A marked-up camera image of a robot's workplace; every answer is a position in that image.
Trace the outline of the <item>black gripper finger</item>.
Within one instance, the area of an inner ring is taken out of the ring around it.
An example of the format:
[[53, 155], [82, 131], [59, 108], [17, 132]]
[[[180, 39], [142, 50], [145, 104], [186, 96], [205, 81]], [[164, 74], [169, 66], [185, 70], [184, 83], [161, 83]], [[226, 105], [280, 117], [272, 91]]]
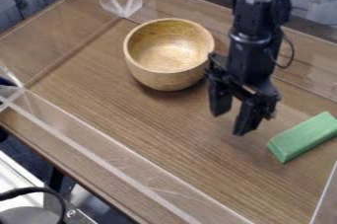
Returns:
[[229, 86], [222, 82], [210, 80], [208, 87], [209, 108], [214, 116], [226, 113], [232, 109], [233, 95]]
[[242, 102], [240, 113], [236, 117], [233, 134], [244, 136], [256, 130], [264, 119], [264, 101], [258, 98], [248, 99]]

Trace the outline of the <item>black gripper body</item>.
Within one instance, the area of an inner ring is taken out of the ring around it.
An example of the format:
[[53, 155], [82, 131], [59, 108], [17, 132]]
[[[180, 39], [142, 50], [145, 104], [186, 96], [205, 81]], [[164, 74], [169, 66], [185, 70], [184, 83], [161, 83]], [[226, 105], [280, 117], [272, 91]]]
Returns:
[[261, 99], [264, 119], [270, 119], [281, 99], [280, 91], [272, 83], [281, 48], [281, 30], [276, 29], [261, 36], [246, 36], [232, 30], [229, 39], [228, 55], [216, 52], [208, 55], [205, 75], [209, 81], [229, 86], [233, 99], [238, 99], [241, 105], [248, 99]]

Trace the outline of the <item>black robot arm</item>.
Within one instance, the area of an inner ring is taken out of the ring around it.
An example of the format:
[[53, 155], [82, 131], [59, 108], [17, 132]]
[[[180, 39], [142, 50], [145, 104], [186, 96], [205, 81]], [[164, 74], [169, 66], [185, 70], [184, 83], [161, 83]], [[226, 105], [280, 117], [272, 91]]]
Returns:
[[233, 26], [229, 53], [208, 55], [209, 107], [213, 115], [241, 101], [233, 133], [256, 130], [273, 117], [281, 93], [272, 82], [281, 44], [286, 41], [281, 26], [290, 15], [290, 0], [232, 0]]

